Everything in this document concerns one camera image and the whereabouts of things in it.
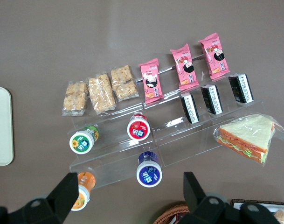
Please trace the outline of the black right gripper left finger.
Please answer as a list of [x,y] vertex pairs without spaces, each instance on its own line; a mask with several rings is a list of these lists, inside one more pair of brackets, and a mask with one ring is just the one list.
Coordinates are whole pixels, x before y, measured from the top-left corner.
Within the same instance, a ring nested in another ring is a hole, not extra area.
[[12,213],[0,206],[0,224],[62,224],[78,194],[77,173],[68,173],[46,198],[36,198]]

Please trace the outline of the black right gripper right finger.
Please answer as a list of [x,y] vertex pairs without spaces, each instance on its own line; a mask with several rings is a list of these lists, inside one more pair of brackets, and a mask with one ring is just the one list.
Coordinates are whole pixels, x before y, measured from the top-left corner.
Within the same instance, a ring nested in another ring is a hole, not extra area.
[[235,209],[216,196],[207,196],[193,172],[183,174],[183,193],[189,208],[180,224],[278,224],[264,206],[244,203]]

